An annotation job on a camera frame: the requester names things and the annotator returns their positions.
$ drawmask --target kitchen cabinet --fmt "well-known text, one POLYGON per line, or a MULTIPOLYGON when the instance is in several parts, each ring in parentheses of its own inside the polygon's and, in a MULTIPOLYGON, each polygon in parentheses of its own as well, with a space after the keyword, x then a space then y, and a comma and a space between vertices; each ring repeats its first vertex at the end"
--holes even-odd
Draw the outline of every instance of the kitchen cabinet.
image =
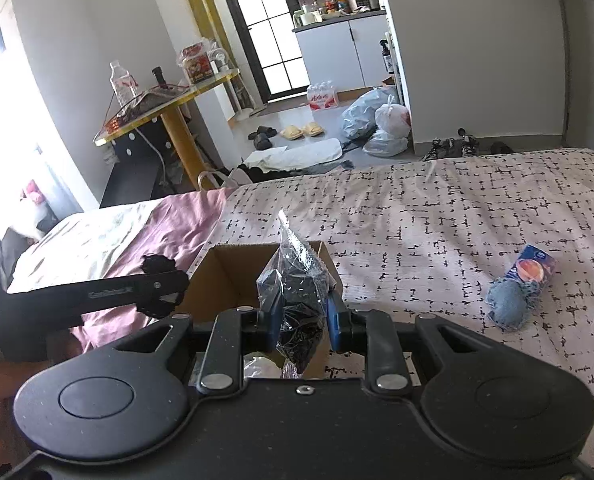
POLYGON ((388 21, 385 16, 360 18, 348 22, 350 33, 357 50, 359 66, 362 67, 363 86, 381 86, 390 74, 386 70, 379 41, 386 37, 388 21))
POLYGON ((348 22, 303 30, 297 40, 311 84, 332 81, 337 91, 363 88, 348 22))
POLYGON ((387 30, 385 15, 297 30, 310 82, 332 81, 337 91, 381 85, 388 72, 379 40, 387 30))

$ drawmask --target blue fuzzy object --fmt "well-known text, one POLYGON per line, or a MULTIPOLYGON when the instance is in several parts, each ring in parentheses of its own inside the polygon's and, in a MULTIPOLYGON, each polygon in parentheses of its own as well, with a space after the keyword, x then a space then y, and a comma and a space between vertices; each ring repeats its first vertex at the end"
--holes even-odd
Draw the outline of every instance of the blue fuzzy object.
POLYGON ((499 278, 494 280, 486 294, 486 303, 492 307, 488 317, 504 332, 514 332, 538 307, 538 298, 538 283, 499 278))

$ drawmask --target doorway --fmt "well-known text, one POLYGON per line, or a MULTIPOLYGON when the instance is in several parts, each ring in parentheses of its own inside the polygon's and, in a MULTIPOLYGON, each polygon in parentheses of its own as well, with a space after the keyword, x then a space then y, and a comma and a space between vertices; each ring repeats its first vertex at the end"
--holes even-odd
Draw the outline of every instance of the doorway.
POLYGON ((310 84, 286 0, 227 0, 264 103, 310 84))

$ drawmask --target cardboard box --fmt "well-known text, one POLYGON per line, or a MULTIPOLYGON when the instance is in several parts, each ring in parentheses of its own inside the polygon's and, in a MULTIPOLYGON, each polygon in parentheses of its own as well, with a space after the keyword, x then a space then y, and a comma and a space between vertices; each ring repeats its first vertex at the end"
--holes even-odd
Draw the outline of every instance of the cardboard box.
MULTIPOLYGON (((344 286, 323 242, 310 242, 332 277, 336 290, 343 294, 344 286)), ((178 312, 191 314, 194 322, 213 321, 219 312, 250 305, 259 308, 256 280, 279 248, 278 244, 222 245, 208 250, 190 277, 184 302, 178 312)), ((304 372, 308 379, 324 377, 330 355, 328 330, 304 372)))

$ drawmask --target pink blanket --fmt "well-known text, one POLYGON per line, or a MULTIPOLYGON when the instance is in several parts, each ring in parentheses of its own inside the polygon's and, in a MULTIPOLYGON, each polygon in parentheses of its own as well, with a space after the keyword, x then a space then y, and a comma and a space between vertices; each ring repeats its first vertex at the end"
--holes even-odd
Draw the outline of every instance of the pink blanket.
MULTIPOLYGON (((164 198, 104 278, 140 274, 144 254, 163 254, 188 270, 226 203, 231 189, 194 192, 164 198)), ((136 311, 134 305, 110 308, 82 316, 83 325, 71 329, 83 351, 105 345, 144 328, 151 318, 136 311)))

